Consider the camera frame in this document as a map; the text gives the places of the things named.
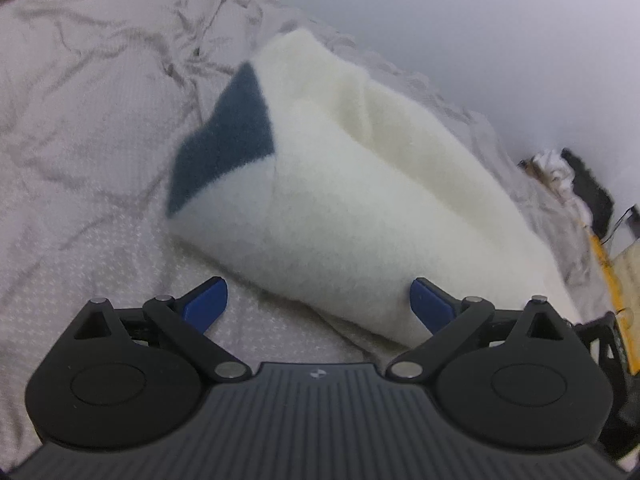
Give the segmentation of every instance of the black cable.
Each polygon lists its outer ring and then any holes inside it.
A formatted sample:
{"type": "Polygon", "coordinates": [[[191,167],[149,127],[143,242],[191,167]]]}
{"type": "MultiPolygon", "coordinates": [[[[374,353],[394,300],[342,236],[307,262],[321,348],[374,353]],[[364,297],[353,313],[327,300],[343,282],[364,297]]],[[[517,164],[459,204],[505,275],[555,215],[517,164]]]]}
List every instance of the black cable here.
{"type": "Polygon", "coordinates": [[[620,219],[616,222],[616,224],[613,226],[613,229],[611,230],[609,236],[607,236],[603,241],[602,244],[606,244],[609,240],[613,240],[613,235],[616,234],[616,231],[618,230],[618,228],[622,225],[622,222],[625,220],[626,215],[628,215],[631,211],[633,210],[633,207],[630,207],[629,209],[627,209],[622,216],[620,217],[620,219]]]}

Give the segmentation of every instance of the white wall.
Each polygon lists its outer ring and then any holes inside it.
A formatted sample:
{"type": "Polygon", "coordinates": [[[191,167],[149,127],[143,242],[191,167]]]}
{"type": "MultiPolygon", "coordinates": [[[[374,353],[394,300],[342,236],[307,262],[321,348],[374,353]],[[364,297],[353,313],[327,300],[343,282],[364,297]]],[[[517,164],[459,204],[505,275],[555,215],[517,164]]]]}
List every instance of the white wall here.
{"type": "Polygon", "coordinates": [[[640,0],[283,1],[486,114],[514,160],[568,146],[616,215],[640,202],[640,0]]]}

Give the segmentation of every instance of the logo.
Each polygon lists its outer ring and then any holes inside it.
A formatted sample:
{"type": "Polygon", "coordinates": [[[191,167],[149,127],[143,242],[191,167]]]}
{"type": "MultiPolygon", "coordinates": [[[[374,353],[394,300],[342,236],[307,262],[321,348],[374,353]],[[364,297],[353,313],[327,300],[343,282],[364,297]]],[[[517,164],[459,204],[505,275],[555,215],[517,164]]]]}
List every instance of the logo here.
{"type": "Polygon", "coordinates": [[[309,372],[309,375],[312,376],[314,379],[322,379],[326,375],[326,372],[321,368],[316,368],[312,372],[309,372]]]}

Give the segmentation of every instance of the gray bedding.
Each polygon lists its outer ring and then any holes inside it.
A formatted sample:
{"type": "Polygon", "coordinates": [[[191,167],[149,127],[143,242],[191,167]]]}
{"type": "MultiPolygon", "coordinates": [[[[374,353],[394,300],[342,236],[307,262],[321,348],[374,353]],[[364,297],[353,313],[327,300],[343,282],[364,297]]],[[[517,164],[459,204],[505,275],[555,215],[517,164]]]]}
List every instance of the gray bedding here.
{"type": "Polygon", "coordinates": [[[176,148],[235,68],[296,27],[433,110],[549,244],[584,319],[610,307],[586,233],[516,168],[482,115],[299,10],[279,0],[14,0],[0,5],[0,467],[37,447],[24,387],[92,296],[140,306],[220,274],[229,304],[207,335],[254,368],[382,364],[402,350],[243,283],[166,235],[176,148]]]}

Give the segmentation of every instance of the ribbed black surface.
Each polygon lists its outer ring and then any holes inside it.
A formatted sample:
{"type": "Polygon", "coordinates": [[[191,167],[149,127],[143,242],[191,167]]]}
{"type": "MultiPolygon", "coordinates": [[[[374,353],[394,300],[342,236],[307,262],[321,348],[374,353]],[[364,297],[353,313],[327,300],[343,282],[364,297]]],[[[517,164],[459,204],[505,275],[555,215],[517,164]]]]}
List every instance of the ribbed black surface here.
{"type": "Polygon", "coordinates": [[[47,444],[17,480],[618,480],[589,447],[553,455],[477,443],[441,418],[418,386],[369,364],[265,364],[215,387],[198,415],[136,450],[90,454],[47,444]]]}

